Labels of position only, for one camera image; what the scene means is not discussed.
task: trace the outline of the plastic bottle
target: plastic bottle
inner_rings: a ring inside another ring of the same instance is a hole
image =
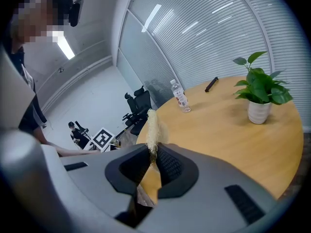
[[[177,102],[182,110],[182,112],[187,113],[191,110],[189,107],[188,99],[185,95],[184,89],[181,87],[179,83],[176,82],[176,80],[171,81],[172,84],[172,91],[177,99]]]

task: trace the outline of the ribbed flower pot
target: ribbed flower pot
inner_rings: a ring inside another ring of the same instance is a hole
[[[248,118],[256,124],[264,123],[270,113],[271,105],[271,103],[261,104],[250,101],[248,105]]]

